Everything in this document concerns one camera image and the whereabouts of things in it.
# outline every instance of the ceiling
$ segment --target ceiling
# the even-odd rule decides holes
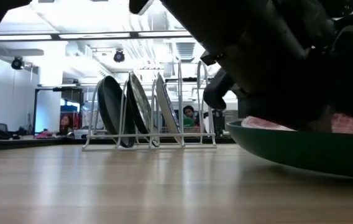
[[[184,30],[159,1],[144,15],[137,16],[129,12],[125,0],[33,0],[28,6],[9,11],[0,23],[0,35],[159,30]],[[47,42],[0,42],[0,56],[8,60],[23,56],[25,61],[39,65],[42,54],[37,50],[46,45]],[[124,62],[113,60],[118,49],[126,56]],[[69,41],[63,77],[89,80],[105,73],[123,82],[131,70],[148,80],[158,72],[172,77],[177,74],[177,58],[193,59],[193,64],[183,65],[183,76],[194,77],[203,52],[192,38]]]

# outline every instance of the light wood surface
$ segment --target light wood surface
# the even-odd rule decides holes
[[[0,224],[353,224],[353,180],[217,150],[0,151]]]

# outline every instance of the black pan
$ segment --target black pan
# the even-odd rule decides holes
[[[119,134],[121,95],[122,89],[118,82],[110,76],[103,78],[98,88],[98,106],[103,120],[103,124],[110,134]],[[135,123],[132,119],[134,115],[127,107],[126,122],[123,134],[135,134]],[[135,137],[121,138],[122,147],[132,147],[135,144]]]
[[[142,134],[151,133],[152,108],[147,99],[144,88],[140,84],[139,79],[132,72],[129,74],[129,80],[127,82],[127,98],[129,108],[134,114],[133,118],[138,131]],[[157,125],[154,124],[153,133],[157,132]],[[154,137],[152,142],[155,147],[158,147],[158,137]]]

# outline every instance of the green pan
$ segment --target green pan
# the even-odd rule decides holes
[[[264,159],[296,168],[353,177],[353,134],[244,128],[228,123],[240,147]]]

